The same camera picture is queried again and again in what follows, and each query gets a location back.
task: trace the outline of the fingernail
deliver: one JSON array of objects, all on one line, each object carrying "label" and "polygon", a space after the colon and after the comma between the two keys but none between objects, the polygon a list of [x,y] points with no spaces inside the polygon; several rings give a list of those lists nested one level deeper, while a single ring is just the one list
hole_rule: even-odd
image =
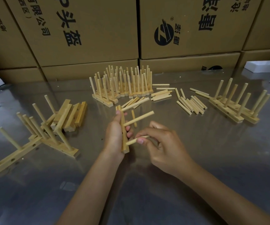
[{"label": "fingernail", "polygon": [[138,138],[138,139],[137,139],[137,143],[143,144],[143,139],[142,139],[142,138]]}]

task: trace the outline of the black circular logo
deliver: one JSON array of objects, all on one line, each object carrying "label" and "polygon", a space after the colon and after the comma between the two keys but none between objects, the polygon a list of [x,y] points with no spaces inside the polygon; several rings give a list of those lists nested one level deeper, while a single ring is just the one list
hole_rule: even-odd
[{"label": "black circular logo", "polygon": [[170,24],[167,24],[165,20],[162,19],[162,24],[155,30],[154,38],[155,42],[160,46],[165,46],[169,44],[174,35],[173,27]]}]

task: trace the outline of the person's left hand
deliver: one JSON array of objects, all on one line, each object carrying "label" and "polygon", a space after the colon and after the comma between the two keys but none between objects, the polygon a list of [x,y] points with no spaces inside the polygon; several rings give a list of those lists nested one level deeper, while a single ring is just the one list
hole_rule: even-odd
[{"label": "person's left hand", "polygon": [[[105,144],[103,151],[111,156],[115,156],[122,161],[125,154],[122,153],[122,128],[120,121],[122,119],[121,112],[116,111],[114,119],[108,124],[106,129]],[[133,129],[130,126],[126,126],[127,137],[131,138],[133,136]]]}]

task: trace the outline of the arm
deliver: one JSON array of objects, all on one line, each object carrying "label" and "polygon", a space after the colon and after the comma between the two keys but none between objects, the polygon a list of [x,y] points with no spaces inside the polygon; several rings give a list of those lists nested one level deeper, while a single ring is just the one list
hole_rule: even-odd
[{"label": "arm", "polygon": [[[75,195],[61,215],[57,225],[99,224],[100,217],[124,154],[122,147],[121,113],[118,111],[107,127],[105,145]],[[127,137],[133,132],[126,127]]]},{"label": "arm", "polygon": [[196,164],[174,131],[152,121],[136,137],[145,135],[158,141],[156,147],[147,138],[137,139],[148,148],[152,163],[197,192],[228,224],[270,225],[270,215]]}]

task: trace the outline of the metal table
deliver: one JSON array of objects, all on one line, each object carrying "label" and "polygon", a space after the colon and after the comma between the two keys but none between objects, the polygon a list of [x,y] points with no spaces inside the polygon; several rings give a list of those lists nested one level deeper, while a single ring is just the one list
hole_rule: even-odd
[{"label": "metal table", "polygon": [[[158,74],[153,83],[170,83],[190,97],[195,88],[214,95],[220,79],[225,82],[233,70]],[[238,77],[239,93],[243,83],[252,96],[250,107],[270,83]],[[52,113],[45,101],[47,94],[56,109],[65,99],[88,103],[85,121],[76,132],[66,133],[71,145],[81,151],[72,159],[43,144],[0,174],[0,224],[54,224],[75,193],[78,185],[103,148],[103,138],[115,107],[108,108],[92,98],[89,80],[28,83],[0,91],[0,126],[21,145],[29,133],[16,112],[34,115],[36,103],[45,117]],[[128,101],[120,98],[119,104]],[[235,124],[216,110],[206,98],[204,115],[189,116],[176,103],[176,94],[161,101],[146,102],[135,109],[140,116],[155,114],[139,121],[135,132],[151,120],[176,130],[188,153],[206,170],[270,214],[270,99],[260,112],[256,125]],[[14,147],[0,134],[0,159]],[[194,191],[150,163],[148,151],[133,144],[122,161],[101,224],[225,224]]]}]

